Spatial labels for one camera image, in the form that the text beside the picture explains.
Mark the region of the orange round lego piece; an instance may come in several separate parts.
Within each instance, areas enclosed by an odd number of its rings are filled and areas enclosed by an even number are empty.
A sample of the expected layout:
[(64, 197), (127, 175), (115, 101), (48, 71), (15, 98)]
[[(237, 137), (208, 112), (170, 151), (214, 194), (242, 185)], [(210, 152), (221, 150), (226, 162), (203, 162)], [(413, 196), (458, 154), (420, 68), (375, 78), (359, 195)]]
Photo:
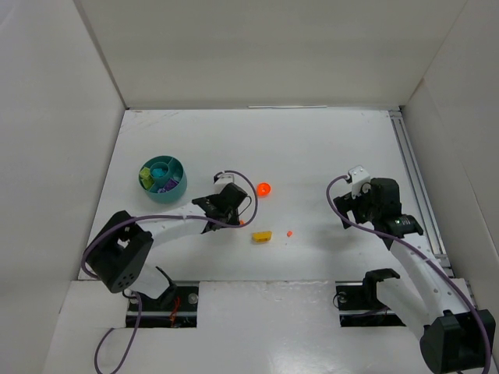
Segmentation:
[(271, 185), (266, 182), (261, 182), (257, 185), (257, 196), (263, 198), (271, 192)]

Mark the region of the yellow curved lego brick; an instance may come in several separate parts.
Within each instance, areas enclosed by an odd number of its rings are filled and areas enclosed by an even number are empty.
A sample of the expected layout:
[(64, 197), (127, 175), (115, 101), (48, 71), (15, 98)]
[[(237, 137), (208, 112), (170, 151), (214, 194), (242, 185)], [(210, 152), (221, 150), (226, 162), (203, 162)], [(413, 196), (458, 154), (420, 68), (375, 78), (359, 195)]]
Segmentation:
[(255, 243), (265, 243), (272, 239), (273, 233), (271, 231), (258, 231), (252, 233), (252, 241)]

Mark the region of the purple curved lego brick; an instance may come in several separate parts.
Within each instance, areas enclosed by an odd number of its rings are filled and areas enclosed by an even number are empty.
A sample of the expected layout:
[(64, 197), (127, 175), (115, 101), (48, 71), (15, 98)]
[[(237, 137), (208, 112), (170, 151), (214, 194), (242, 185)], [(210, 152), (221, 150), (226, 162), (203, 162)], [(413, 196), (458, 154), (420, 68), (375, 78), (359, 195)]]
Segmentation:
[(179, 184), (178, 181), (176, 181), (173, 178), (170, 178), (168, 180), (168, 182), (164, 185), (164, 190), (170, 191), (170, 190), (174, 189), (178, 184)]

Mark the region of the teal rounded lego brick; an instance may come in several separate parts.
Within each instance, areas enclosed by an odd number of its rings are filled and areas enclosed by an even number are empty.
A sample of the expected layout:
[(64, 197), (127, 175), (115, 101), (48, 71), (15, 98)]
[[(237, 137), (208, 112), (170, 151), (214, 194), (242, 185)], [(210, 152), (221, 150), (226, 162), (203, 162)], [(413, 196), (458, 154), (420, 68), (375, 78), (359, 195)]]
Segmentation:
[(154, 178), (162, 178), (167, 174), (167, 171), (164, 168), (153, 168), (150, 173)]

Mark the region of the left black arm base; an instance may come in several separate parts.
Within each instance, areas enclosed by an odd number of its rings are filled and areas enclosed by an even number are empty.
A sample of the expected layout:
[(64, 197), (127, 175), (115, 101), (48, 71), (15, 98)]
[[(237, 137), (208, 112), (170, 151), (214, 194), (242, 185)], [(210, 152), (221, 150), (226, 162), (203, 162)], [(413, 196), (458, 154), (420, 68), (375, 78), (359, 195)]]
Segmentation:
[(200, 283), (174, 281), (159, 266), (144, 266), (130, 289), (125, 326), (132, 328), (195, 328)]

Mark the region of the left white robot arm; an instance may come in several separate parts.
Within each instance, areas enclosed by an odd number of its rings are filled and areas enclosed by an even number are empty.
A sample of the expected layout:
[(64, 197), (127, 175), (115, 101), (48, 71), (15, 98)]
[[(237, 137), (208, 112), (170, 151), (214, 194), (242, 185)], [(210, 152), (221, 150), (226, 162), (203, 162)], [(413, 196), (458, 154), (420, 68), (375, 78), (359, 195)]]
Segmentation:
[(83, 254), (83, 269), (113, 294), (129, 290), (166, 303), (173, 281), (159, 267), (147, 264), (150, 251), (167, 242), (239, 226), (239, 206), (247, 193), (230, 182), (213, 195), (193, 199), (158, 216), (132, 217), (115, 213)]

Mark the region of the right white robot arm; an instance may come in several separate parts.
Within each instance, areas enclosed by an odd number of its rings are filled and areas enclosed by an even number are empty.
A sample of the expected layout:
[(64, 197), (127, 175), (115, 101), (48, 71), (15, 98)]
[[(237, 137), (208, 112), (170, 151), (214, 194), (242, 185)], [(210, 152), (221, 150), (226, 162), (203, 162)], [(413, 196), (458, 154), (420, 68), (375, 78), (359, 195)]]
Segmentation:
[(363, 171), (336, 179), (352, 187), (327, 200), (343, 227), (380, 238), (414, 286), (408, 288), (391, 268), (370, 270), (359, 283), (337, 283), (338, 309), (360, 319), (392, 311), (418, 340), (432, 373), (489, 372), (495, 319), (488, 310), (477, 309), (445, 273), (416, 218), (402, 212), (398, 183)]

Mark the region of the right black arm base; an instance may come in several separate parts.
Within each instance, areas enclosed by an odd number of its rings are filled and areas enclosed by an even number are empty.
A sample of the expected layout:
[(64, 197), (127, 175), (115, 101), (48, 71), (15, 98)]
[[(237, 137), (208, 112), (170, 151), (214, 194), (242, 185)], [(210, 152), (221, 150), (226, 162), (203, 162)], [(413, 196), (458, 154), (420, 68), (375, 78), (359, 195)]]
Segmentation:
[(360, 281), (336, 281), (333, 304), (341, 327), (405, 326), (401, 319), (377, 299), (377, 285), (399, 279), (393, 269), (371, 270)]

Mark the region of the teal divided round container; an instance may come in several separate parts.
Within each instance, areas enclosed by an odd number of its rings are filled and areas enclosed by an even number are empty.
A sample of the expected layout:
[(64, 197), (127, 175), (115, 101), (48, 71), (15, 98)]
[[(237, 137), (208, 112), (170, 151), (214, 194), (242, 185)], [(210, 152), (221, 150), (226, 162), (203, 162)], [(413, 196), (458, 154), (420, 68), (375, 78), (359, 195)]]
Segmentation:
[[(149, 190), (146, 190), (142, 185), (142, 178), (139, 176), (142, 168), (149, 168), (150, 171), (153, 168), (164, 168), (167, 174), (162, 178), (154, 178), (150, 174), (150, 178), (154, 180), (154, 185)], [(187, 188), (187, 177), (184, 167), (177, 158), (166, 155), (156, 156), (143, 164), (140, 170), (138, 173), (138, 182), (141, 189), (152, 201), (160, 204), (173, 204), (179, 201), (184, 195)], [(157, 193), (160, 188), (164, 188), (164, 185), (170, 178), (175, 179), (179, 184), (170, 191), (165, 190), (163, 193)]]

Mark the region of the lime green square brick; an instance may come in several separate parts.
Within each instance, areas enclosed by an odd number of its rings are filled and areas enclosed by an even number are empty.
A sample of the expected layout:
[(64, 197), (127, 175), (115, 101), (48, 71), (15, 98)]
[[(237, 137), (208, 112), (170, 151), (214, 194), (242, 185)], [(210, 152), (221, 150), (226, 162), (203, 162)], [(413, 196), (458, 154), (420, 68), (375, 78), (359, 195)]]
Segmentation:
[(141, 182), (146, 190), (149, 190), (154, 185), (154, 180), (152, 178), (142, 178)]

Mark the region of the aluminium rail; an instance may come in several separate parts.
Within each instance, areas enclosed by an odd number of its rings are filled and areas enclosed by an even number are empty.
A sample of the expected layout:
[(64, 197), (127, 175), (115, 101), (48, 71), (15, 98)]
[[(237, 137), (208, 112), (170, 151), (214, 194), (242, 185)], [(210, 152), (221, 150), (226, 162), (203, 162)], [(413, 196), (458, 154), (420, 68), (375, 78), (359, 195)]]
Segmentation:
[(402, 116), (402, 110), (400, 108), (391, 109), (388, 111), (388, 114), (402, 154), (402, 159), (409, 178), (409, 184), (411, 185), (416, 200), (417, 209), (421, 218), (420, 222), (425, 231), (430, 248), (434, 255), (441, 261), (445, 273), (450, 277), (455, 277), (416, 161), (416, 156), (410, 143), (409, 134), (407, 133), (404, 118)]

